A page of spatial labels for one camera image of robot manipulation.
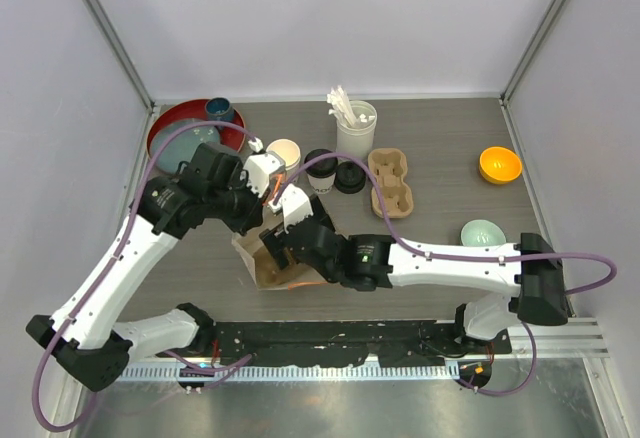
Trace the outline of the brown pulp cup carrier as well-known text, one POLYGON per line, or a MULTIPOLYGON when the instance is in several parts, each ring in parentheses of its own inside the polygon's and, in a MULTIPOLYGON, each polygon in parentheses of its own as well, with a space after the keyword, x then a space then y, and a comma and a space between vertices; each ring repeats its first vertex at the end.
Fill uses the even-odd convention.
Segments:
POLYGON ((259 288, 275 288, 295 279, 294 269, 277 267, 266 248, 260 248, 253 256, 255 282, 259 288))
POLYGON ((391 219, 408 217, 414 210, 412 191, 405 182, 408 162, 397 148, 378 148, 369 153, 368 166, 378 183, 391 219))

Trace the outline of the white straws bundle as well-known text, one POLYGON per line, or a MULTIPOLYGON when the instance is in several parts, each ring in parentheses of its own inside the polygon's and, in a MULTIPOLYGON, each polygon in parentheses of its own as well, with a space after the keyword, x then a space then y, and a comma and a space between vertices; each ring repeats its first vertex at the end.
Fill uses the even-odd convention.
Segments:
POLYGON ((329 115, 333 115, 343 126, 350 129, 363 129, 372 125, 377 113, 368 102, 350 100, 346 91, 338 85, 332 88, 326 95, 326 101, 330 105, 329 115))

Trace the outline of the stack of black cup lids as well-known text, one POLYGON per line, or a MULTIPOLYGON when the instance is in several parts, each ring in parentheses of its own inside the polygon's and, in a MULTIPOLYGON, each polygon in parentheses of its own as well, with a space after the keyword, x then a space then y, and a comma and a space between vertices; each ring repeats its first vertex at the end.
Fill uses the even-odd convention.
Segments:
POLYGON ((365 171, 352 161, 340 163, 336 169, 335 188, 344 194, 360 192, 367 181, 365 171))

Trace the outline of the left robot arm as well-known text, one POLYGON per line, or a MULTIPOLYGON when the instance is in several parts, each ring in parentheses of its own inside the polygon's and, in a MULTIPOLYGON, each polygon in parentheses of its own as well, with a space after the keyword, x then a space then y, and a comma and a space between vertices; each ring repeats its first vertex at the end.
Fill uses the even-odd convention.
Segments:
POLYGON ((129 324, 118 317, 189 230, 207 219, 219 219, 235 233, 261 225, 270 176, 279 166, 265 151, 242 159, 217 143, 199 145, 177 176, 145 183, 90 276, 53 315, 34 316, 27 333, 92 392, 110 386, 142 358, 167 350, 205 355, 215 340, 215 322, 191 303, 129 324))

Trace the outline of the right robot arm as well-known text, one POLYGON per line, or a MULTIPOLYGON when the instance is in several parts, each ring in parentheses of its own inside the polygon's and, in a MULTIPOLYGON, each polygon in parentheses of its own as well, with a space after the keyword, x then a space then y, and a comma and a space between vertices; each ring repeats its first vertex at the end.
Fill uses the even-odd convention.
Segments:
POLYGON ((361 292, 415 285, 483 291, 483 298, 456 309, 451 338, 465 353, 520 322, 554 327, 568 321, 562 263, 535 233, 499 246, 444 246, 390 235, 344 237, 308 220, 259 238, 278 269, 307 265, 326 282, 361 292))

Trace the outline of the printed kraft paper bag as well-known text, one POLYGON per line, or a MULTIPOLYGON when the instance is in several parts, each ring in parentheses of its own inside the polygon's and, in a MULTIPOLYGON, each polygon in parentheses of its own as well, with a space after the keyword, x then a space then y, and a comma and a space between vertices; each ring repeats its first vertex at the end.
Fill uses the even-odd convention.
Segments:
POLYGON ((234 234, 231 244, 246 267, 258 290, 288 290, 304 286, 326 285, 326 280, 313 268, 298 262, 282 241, 284 222, 281 212, 263 207, 263 224, 245 235, 234 234))

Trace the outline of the stack of white paper cups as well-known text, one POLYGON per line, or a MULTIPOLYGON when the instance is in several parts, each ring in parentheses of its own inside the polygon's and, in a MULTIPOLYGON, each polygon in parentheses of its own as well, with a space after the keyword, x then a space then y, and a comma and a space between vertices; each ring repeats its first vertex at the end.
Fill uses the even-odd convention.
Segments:
POLYGON ((282 182, 288 180, 299 168, 301 151, 298 144, 289 139, 277 139, 267 147, 268 152, 275 153, 285 163, 285 171, 282 173, 282 182))

